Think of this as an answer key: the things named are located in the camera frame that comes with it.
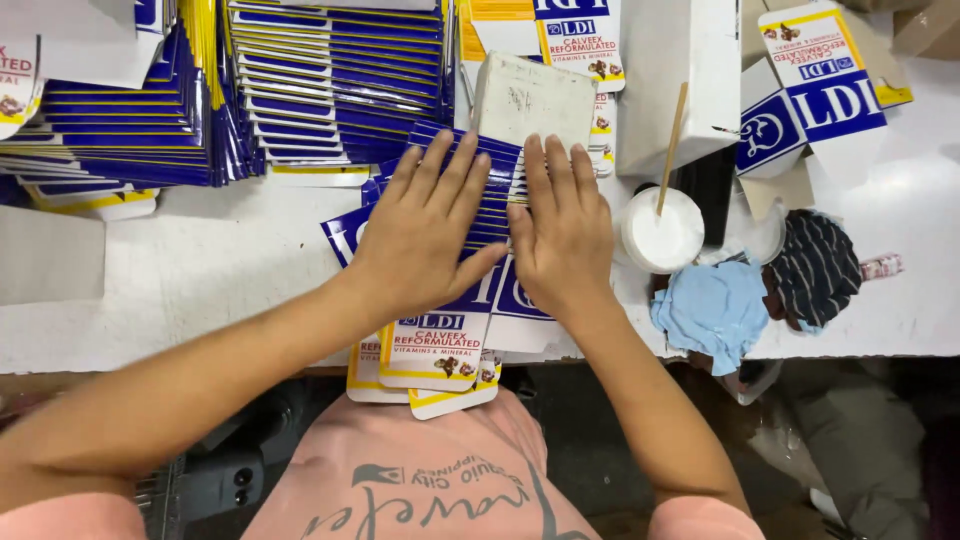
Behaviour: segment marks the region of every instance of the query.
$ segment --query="pink t-shirt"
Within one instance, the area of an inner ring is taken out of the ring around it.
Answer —
[[[143,540],[136,506],[83,494],[0,515],[0,538]],[[540,426],[511,392],[428,422],[401,405],[341,398],[303,437],[243,540],[598,539],[546,479]],[[651,540],[762,540],[715,499],[661,504]]]

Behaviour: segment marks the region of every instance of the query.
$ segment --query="wooden stick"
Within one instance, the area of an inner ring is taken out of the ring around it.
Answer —
[[[667,185],[670,184],[670,171],[673,170],[673,154],[677,150],[677,141],[680,139],[680,128],[683,125],[684,106],[686,105],[686,89],[688,83],[680,85],[680,99],[677,101],[677,112],[673,116],[673,132],[670,134],[670,146],[666,149],[666,165],[663,167],[663,181],[660,183],[660,198],[657,200],[657,217],[663,213],[663,201],[666,200]]]

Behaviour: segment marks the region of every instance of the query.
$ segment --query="hand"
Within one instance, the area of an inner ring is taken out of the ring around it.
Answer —
[[[469,132],[441,175],[452,142],[453,133],[441,131],[422,161],[419,147],[407,150],[348,266],[362,276],[360,286],[372,292],[387,320],[422,315],[456,300],[507,255],[507,245],[496,243],[458,262],[491,158],[474,158],[477,135]]]
[[[616,302],[610,287],[613,229],[610,207],[597,190],[584,147],[571,149],[573,162],[555,135],[524,145],[530,213],[507,207],[516,252],[516,276],[530,300],[565,327],[578,314],[589,317],[604,302]]]

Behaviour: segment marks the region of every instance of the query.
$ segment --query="plastic cup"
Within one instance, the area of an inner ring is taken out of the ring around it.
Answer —
[[[704,247],[704,216],[686,194],[667,188],[657,216],[660,187],[640,191],[614,219],[613,257],[654,274],[673,274]]]

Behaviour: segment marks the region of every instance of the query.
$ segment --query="striped cloth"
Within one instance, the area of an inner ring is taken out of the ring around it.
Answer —
[[[860,264],[850,237],[810,210],[787,214],[786,241],[770,267],[783,306],[812,329],[836,317],[860,290]]]

